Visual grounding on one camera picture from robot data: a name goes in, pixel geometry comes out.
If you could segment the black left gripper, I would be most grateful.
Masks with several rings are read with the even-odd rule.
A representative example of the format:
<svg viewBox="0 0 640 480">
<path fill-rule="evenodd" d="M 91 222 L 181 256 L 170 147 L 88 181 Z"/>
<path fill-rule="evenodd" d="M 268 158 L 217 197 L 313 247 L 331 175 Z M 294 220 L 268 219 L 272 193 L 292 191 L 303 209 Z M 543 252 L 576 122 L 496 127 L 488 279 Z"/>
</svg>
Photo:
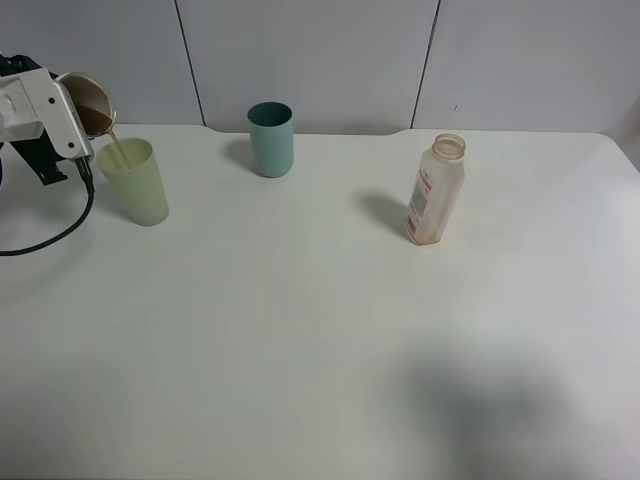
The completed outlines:
<svg viewBox="0 0 640 480">
<path fill-rule="evenodd" d="M 40 69 L 41 66 L 25 55 L 6 57 L 1 55 L 1 76 L 9 76 Z M 46 131 L 38 139 L 14 141 L 10 145 L 29 165 L 43 185 L 58 183 L 67 179 L 57 162 L 62 157 L 55 151 Z"/>
</svg>

